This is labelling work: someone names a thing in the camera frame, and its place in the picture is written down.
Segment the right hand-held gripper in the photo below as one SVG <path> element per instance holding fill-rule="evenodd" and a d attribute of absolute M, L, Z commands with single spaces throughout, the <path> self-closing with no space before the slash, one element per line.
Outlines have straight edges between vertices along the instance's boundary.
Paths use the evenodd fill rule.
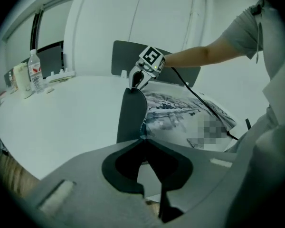
<path fill-rule="evenodd" d="M 129 73 L 129 88 L 142 90 L 150 80 L 157 79 L 165 62 L 164 55 L 158 49 L 148 46 Z"/>

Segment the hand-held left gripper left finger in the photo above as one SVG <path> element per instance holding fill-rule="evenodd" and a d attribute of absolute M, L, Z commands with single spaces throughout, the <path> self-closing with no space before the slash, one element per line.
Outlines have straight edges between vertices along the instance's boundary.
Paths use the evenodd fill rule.
<path fill-rule="evenodd" d="M 42 179 L 25 198 L 42 228 L 159 228 L 162 221 L 141 194 L 116 190 L 102 174 L 111 153 L 126 141 L 80 154 Z"/>

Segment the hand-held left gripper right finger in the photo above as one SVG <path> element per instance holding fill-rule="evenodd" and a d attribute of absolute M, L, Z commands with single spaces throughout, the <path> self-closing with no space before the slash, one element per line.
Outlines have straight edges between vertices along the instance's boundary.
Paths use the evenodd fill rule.
<path fill-rule="evenodd" d="M 162 222 L 169 222 L 201 202 L 223 179 L 236 158 L 215 152 L 148 140 L 156 164 L 144 164 L 144 196 Z"/>

